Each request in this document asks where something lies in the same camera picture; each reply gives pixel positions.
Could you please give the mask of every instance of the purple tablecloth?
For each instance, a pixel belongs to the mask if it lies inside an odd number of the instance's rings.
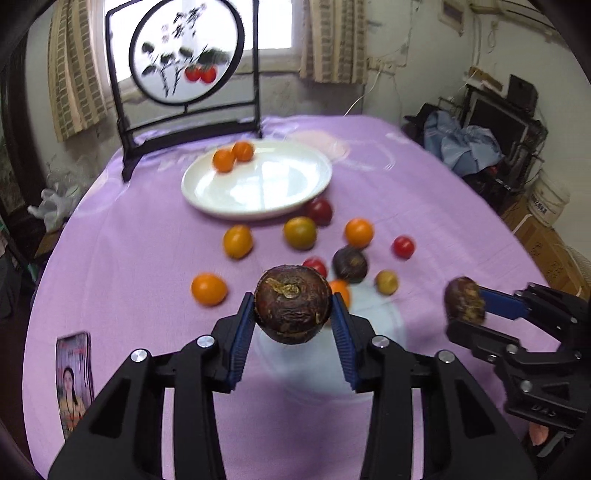
[[[453,350],[500,407],[504,394],[492,367],[446,339],[442,295],[447,282],[459,275],[507,292],[528,281],[544,282],[501,220],[439,160],[382,121],[363,116],[268,118],[264,131],[267,137],[313,145],[334,162],[327,197],[335,217],[320,231],[314,255],[331,259],[343,245],[343,227],[350,218],[363,216],[375,224],[375,239],[366,250],[366,282],[371,284],[383,268],[396,270],[401,279],[392,303],[384,300],[388,304],[379,306],[382,316],[392,312],[392,320],[386,320],[392,325],[378,333],[397,337],[414,352]],[[285,219],[277,219],[252,225],[253,253],[229,261],[221,247],[228,224],[184,201],[181,177],[196,155],[231,140],[216,138],[149,155],[128,185],[121,182],[117,153],[68,222],[37,294],[24,359],[27,437],[42,475],[47,476],[63,444],[54,365],[57,337],[90,333],[98,393],[134,349],[147,348],[153,355],[179,350],[210,332],[218,318],[235,313],[264,270],[301,264],[310,255],[286,246],[281,234]],[[389,249],[401,234],[413,236],[418,245],[406,262]],[[215,309],[199,306],[190,294],[191,280],[203,271],[218,273],[230,288],[227,301]],[[354,294],[353,310],[355,303],[363,304],[362,297],[363,292]],[[523,320],[491,318],[489,325],[520,337],[527,348],[556,347]],[[215,398],[228,478],[359,478],[371,395],[347,393],[344,380],[325,385],[322,375],[298,376],[298,364],[290,363],[298,347],[273,350],[259,330],[253,344],[236,391]],[[322,358],[324,352],[311,351],[316,354]],[[337,362],[336,353],[331,355],[327,369]],[[163,429],[164,475],[171,479],[170,395]],[[416,435],[418,452],[422,441]],[[414,477],[420,478],[421,461],[415,465]]]

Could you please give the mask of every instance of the wall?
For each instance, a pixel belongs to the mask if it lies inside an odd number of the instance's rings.
[[[538,89],[538,106],[550,132],[542,151],[544,169],[571,191],[571,202],[555,227],[567,244],[591,258],[591,85],[568,48],[518,24],[501,21],[496,47],[488,53],[496,17],[481,18],[481,66],[505,91],[511,73]]]
[[[374,91],[365,99],[363,112],[400,124],[403,115],[418,113],[426,103],[437,104],[439,96],[454,96],[462,87],[462,76],[471,65],[472,14],[466,9],[465,32],[439,21],[440,0],[368,0],[370,56],[396,60],[404,64],[404,49],[413,6],[413,29],[408,64],[397,68],[396,86],[389,74],[381,74]],[[369,86],[376,73],[370,74]]]
[[[64,143],[58,143],[53,128],[47,77],[47,42],[53,9],[45,12],[29,31],[27,44],[27,95],[35,146],[48,182],[82,183],[90,186],[113,153],[121,146],[115,129],[115,114],[99,125]],[[362,93],[360,86],[319,85],[302,82],[297,74],[265,75],[261,79],[263,115],[342,115]],[[207,104],[227,103],[252,97],[252,81],[237,77]],[[127,105],[132,122],[147,121],[169,110],[152,102]],[[353,113],[360,113],[359,105]],[[252,115],[252,109],[244,115]]]

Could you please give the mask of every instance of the electrical box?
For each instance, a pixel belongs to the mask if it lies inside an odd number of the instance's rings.
[[[449,25],[460,34],[464,33],[466,5],[458,0],[441,0],[439,20]]]

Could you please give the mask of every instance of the curtain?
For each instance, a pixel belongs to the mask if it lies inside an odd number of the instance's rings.
[[[58,141],[107,117],[92,51],[87,0],[57,0],[49,29],[47,66]]]
[[[300,76],[320,83],[367,83],[365,0],[303,0]]]

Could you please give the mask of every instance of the cardboard box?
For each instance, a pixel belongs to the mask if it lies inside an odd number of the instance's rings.
[[[550,287],[584,299],[590,287],[564,242],[553,228],[536,220],[522,197],[502,215],[505,224],[524,246]]]

